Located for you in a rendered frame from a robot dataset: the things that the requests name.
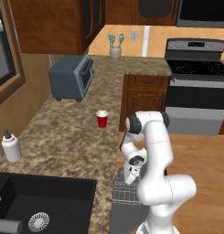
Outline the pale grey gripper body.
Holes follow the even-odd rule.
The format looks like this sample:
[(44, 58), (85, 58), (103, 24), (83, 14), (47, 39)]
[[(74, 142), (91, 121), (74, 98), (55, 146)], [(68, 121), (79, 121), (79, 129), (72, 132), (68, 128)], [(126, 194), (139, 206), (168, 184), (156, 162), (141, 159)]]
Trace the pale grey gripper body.
[(123, 166), (124, 182), (130, 185), (140, 175), (140, 171), (139, 165), (125, 164)]

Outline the grey dishwasher door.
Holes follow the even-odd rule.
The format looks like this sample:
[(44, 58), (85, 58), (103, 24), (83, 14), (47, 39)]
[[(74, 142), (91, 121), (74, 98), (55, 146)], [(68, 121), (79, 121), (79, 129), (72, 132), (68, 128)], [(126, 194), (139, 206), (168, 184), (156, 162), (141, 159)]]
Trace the grey dishwasher door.
[(147, 206), (113, 204), (110, 234), (131, 234), (148, 216)]

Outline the red plastic cup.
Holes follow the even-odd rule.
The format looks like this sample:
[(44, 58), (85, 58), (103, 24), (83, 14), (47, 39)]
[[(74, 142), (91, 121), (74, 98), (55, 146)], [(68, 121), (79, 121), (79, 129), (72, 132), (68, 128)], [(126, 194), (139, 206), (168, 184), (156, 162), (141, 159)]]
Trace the red plastic cup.
[(96, 112), (97, 116), (97, 123), (100, 128), (105, 128), (107, 125), (107, 120), (108, 120), (108, 115), (109, 113), (105, 110), (98, 110)]

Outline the brown base cupboard door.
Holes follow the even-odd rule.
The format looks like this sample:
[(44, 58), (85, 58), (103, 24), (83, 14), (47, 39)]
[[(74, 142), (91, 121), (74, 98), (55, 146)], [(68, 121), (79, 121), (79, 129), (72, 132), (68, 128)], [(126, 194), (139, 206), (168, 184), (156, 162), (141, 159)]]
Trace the brown base cupboard door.
[(160, 90), (127, 89), (123, 94), (122, 121), (132, 112), (159, 111), (162, 98)]

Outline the black sink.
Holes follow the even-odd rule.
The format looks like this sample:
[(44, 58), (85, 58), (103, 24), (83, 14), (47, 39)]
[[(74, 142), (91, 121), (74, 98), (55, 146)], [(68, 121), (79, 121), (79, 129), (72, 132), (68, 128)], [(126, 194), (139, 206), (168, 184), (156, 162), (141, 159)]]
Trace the black sink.
[[(0, 173), (0, 219), (21, 221), (20, 234), (89, 234), (96, 185), (93, 179)], [(39, 212), (49, 223), (35, 233), (28, 222)]]

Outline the brown drawer front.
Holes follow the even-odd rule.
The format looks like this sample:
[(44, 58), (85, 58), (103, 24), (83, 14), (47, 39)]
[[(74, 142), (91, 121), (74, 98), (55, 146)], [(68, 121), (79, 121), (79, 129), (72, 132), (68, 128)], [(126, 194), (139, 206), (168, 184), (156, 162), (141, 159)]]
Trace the brown drawer front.
[(132, 89), (166, 90), (168, 76), (129, 75), (128, 87)]

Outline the steel and black stove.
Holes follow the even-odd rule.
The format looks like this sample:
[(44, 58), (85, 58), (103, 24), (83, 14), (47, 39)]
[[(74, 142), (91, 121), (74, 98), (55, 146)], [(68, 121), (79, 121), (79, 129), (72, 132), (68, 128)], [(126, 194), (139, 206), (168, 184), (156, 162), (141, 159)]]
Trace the steel and black stove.
[(171, 76), (166, 93), (168, 131), (217, 135), (224, 120), (224, 40), (169, 38), (165, 61)]

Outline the dark grey toaster oven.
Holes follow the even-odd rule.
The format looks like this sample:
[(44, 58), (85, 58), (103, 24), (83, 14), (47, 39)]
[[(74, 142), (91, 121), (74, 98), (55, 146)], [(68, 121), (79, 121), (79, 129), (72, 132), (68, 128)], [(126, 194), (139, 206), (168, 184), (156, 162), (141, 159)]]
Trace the dark grey toaster oven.
[(52, 97), (81, 102), (93, 80), (92, 64), (88, 54), (64, 55), (48, 72)]

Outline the white soap dispenser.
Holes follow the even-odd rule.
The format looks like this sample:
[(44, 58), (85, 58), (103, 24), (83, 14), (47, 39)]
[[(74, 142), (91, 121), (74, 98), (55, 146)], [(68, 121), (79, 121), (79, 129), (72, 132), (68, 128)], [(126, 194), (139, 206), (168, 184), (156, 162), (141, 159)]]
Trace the white soap dispenser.
[(2, 147), (8, 162), (14, 163), (22, 158), (22, 152), (18, 139), (5, 129), (2, 139)]

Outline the beige utensil pot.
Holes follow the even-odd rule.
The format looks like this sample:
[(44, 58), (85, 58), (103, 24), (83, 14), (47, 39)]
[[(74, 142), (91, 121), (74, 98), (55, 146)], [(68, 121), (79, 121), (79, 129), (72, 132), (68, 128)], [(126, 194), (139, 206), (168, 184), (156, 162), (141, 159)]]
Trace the beige utensil pot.
[(111, 59), (119, 59), (122, 54), (122, 49), (119, 46), (113, 46), (110, 48)]

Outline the grey tap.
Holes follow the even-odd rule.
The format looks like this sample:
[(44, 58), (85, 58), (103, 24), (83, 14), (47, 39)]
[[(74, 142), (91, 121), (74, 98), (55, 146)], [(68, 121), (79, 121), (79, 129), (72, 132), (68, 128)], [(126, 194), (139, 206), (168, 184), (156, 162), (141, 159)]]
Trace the grey tap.
[(13, 210), (14, 201), (0, 195), (0, 234), (20, 234), (23, 229), (23, 221)]

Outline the wood framed window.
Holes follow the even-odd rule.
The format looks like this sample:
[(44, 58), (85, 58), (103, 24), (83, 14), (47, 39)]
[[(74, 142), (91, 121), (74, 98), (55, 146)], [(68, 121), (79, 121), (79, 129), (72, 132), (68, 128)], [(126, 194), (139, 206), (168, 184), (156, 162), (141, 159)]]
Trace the wood framed window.
[(1, 5), (10, 17), (7, 0), (0, 0), (0, 105), (26, 82), (17, 42), (7, 36), (15, 33), (13, 29), (6, 32), (9, 23), (5, 22)]

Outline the black microwave oven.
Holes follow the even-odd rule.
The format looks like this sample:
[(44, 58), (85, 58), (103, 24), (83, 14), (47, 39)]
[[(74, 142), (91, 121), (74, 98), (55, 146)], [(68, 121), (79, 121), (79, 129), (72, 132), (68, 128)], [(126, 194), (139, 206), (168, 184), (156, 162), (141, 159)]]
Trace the black microwave oven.
[(224, 0), (179, 0), (176, 26), (224, 28)]

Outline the brown wall cupboard with oval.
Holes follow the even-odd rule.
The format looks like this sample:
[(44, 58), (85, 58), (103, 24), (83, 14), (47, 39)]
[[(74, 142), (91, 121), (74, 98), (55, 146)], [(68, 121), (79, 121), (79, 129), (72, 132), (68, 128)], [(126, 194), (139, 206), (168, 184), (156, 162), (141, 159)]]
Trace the brown wall cupboard with oval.
[(105, 0), (107, 25), (173, 26), (179, 0)]

